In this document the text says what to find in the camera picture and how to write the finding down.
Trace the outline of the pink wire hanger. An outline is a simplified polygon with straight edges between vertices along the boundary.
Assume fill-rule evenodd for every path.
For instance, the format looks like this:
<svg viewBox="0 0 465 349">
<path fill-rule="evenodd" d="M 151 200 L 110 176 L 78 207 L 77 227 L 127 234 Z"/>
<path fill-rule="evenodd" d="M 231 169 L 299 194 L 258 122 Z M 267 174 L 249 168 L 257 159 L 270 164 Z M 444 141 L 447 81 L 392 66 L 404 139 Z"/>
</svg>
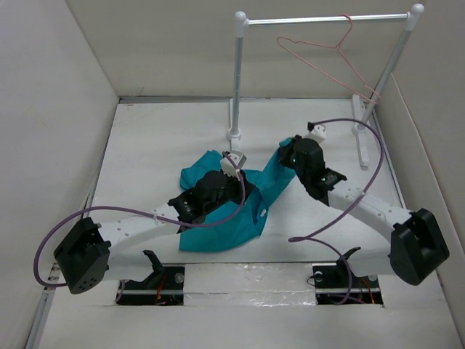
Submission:
<svg viewBox="0 0 465 349">
<path fill-rule="evenodd" d="M 278 36 L 276 44 L 345 91 L 358 94 L 364 101 L 376 104 L 375 98 L 381 97 L 381 93 L 375 91 L 350 57 L 344 53 L 344 45 L 354 28 L 354 17 L 348 14 L 341 14 L 341 17 L 344 18 L 347 28 L 329 44 L 288 36 Z"/>
</svg>

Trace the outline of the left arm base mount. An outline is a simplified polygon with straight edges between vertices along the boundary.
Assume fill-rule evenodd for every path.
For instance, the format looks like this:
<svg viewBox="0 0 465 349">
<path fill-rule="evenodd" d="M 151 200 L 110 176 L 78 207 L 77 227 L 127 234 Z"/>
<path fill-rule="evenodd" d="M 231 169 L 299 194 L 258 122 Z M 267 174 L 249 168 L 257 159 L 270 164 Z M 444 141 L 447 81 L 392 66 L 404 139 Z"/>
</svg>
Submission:
<svg viewBox="0 0 465 349">
<path fill-rule="evenodd" d="M 184 305 L 185 265 L 163 265 L 153 251 L 142 253 L 150 261 L 151 273 L 142 281 L 119 281 L 115 303 L 126 306 Z"/>
</svg>

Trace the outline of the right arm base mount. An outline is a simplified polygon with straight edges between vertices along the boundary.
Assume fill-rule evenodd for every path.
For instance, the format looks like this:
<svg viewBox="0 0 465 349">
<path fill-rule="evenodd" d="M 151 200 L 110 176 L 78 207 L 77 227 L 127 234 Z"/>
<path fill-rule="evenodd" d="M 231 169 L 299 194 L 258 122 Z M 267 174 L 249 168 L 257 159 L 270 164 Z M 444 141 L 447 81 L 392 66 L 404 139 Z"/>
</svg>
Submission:
<svg viewBox="0 0 465 349">
<path fill-rule="evenodd" d="M 318 305 L 384 304 L 378 276 L 355 276 L 340 259 L 313 264 L 307 284 L 315 289 Z"/>
</svg>

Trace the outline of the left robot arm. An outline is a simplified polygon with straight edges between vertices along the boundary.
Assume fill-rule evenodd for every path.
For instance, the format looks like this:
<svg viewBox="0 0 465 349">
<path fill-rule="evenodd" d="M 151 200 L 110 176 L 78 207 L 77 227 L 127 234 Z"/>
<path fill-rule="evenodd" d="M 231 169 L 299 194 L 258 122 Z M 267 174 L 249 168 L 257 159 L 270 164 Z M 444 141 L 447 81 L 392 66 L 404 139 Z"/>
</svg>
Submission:
<svg viewBox="0 0 465 349">
<path fill-rule="evenodd" d="M 163 265 L 155 252 L 142 249 L 130 255 L 126 250 L 154 238 L 230 222 L 237 212 L 217 222 L 207 223 L 206 218 L 227 203 L 242 208 L 254 189 L 244 171 L 229 176 L 212 170 L 193 188 L 151 213 L 103 224 L 90 217 L 79 220 L 54 251 L 70 293 L 88 292 L 107 280 L 135 281 L 156 288 L 163 278 Z"/>
</svg>

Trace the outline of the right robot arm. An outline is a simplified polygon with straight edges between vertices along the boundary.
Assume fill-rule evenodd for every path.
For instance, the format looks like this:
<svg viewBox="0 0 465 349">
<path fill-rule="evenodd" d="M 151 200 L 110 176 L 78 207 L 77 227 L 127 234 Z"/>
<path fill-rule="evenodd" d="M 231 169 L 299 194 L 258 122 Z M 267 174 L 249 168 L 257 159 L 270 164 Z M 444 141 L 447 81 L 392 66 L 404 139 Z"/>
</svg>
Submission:
<svg viewBox="0 0 465 349">
<path fill-rule="evenodd" d="M 351 286 L 361 277 L 392 274 L 417 286 L 449 258 L 445 239 L 430 211 L 396 207 L 357 187 L 326 166 L 323 150 L 315 140 L 297 135 L 278 149 L 278 158 L 281 165 L 295 171 L 310 197 L 348 212 L 389 243 L 387 248 L 364 250 L 357 246 L 347 251 L 335 270 L 339 283 Z"/>
</svg>

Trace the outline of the teal t shirt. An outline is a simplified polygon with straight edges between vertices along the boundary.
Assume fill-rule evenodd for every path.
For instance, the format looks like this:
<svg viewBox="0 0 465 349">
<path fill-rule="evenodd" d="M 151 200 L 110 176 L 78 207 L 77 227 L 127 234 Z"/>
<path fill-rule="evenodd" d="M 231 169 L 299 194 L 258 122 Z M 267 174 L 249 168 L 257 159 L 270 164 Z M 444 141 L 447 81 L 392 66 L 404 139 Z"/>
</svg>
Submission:
<svg viewBox="0 0 465 349">
<path fill-rule="evenodd" d="M 292 169 L 279 163 L 274 152 L 262 170 L 246 169 L 246 180 L 255 186 L 239 213 L 238 205 L 228 202 L 209 214 L 205 223 L 230 219 L 212 228 L 192 228 L 179 238 L 183 252 L 213 253 L 234 249 L 261 236 L 267 221 L 268 210 L 295 178 Z"/>
</svg>

